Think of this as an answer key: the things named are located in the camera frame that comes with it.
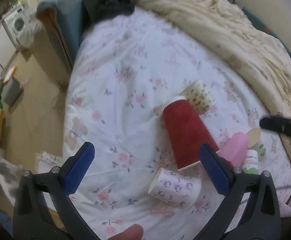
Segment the person's thumb tip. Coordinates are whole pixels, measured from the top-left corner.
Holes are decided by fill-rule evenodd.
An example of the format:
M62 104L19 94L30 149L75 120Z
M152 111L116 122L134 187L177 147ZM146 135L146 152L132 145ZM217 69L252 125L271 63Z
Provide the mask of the person's thumb tip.
M143 227L139 224L134 224L123 232L110 237L109 240L141 240L143 233Z

